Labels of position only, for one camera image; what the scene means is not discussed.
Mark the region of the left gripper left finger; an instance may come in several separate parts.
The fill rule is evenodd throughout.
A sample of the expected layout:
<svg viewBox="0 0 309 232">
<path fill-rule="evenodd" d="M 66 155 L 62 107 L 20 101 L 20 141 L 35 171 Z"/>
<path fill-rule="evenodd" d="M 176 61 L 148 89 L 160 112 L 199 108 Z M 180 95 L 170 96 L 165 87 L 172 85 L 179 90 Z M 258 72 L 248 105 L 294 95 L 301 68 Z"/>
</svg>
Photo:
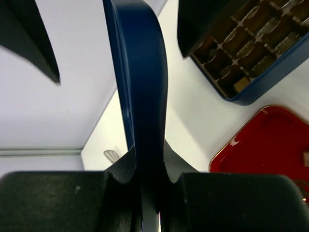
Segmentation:
<svg viewBox="0 0 309 232">
<path fill-rule="evenodd" d="M 139 232 L 133 149 L 105 171 L 20 171 L 0 179 L 3 232 Z"/>
</svg>

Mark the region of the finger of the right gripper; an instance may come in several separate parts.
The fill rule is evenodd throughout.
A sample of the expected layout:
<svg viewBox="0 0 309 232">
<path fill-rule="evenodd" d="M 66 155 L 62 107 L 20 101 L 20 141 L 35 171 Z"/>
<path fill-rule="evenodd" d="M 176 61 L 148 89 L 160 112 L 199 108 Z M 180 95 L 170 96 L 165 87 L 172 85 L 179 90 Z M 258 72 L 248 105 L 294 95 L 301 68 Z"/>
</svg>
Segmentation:
<svg viewBox="0 0 309 232">
<path fill-rule="evenodd" d="M 177 39 L 184 58 L 215 56 L 215 48 L 236 29 L 257 0 L 180 0 Z"/>
<path fill-rule="evenodd" d="M 0 2 L 0 45 L 28 60 L 52 82 L 60 84 L 56 57 L 36 1 Z"/>
</svg>

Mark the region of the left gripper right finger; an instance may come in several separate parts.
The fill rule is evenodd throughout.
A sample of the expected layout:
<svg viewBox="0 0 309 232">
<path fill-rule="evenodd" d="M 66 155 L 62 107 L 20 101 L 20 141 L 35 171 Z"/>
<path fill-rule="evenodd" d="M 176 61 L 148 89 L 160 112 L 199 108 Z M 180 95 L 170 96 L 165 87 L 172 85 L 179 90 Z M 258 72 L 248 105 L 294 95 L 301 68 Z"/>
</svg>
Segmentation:
<svg viewBox="0 0 309 232">
<path fill-rule="evenodd" d="M 309 210 L 283 175 L 200 173 L 164 144 L 164 232 L 306 232 Z"/>
</svg>

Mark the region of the blue chocolate tin box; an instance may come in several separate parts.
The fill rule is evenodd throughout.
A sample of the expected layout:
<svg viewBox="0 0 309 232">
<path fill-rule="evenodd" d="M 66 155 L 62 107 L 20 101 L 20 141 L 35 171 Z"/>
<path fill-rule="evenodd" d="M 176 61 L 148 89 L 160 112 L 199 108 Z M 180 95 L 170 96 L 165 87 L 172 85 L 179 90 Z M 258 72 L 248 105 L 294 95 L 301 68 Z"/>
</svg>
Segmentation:
<svg viewBox="0 0 309 232">
<path fill-rule="evenodd" d="M 309 57 L 309 3 L 306 0 L 258 0 L 218 47 L 215 56 L 188 56 L 221 97 L 249 105 Z M 240 93 L 233 85 L 250 84 Z"/>
</svg>

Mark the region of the blue tin lid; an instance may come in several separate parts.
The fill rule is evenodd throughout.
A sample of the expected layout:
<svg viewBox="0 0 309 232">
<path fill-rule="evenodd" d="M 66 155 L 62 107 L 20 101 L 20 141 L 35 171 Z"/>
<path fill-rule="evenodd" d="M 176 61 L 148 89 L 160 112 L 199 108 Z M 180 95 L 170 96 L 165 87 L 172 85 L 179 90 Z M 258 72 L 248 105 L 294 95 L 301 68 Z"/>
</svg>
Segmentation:
<svg viewBox="0 0 309 232">
<path fill-rule="evenodd" d="M 128 148 L 135 149 L 142 230 L 158 231 L 168 68 L 158 19 L 142 0 L 103 2 Z"/>
</svg>

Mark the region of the tan square chocolate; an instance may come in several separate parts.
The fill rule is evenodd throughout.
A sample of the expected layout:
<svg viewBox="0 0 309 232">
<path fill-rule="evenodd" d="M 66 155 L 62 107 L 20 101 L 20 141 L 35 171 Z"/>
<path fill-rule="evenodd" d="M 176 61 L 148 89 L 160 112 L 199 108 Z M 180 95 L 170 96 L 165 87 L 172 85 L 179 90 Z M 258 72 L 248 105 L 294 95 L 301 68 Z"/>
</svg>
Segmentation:
<svg viewBox="0 0 309 232">
<path fill-rule="evenodd" d="M 250 84 L 250 80 L 247 77 L 243 77 L 238 80 L 234 85 L 234 89 L 237 93 L 240 93 L 246 86 Z"/>
</svg>

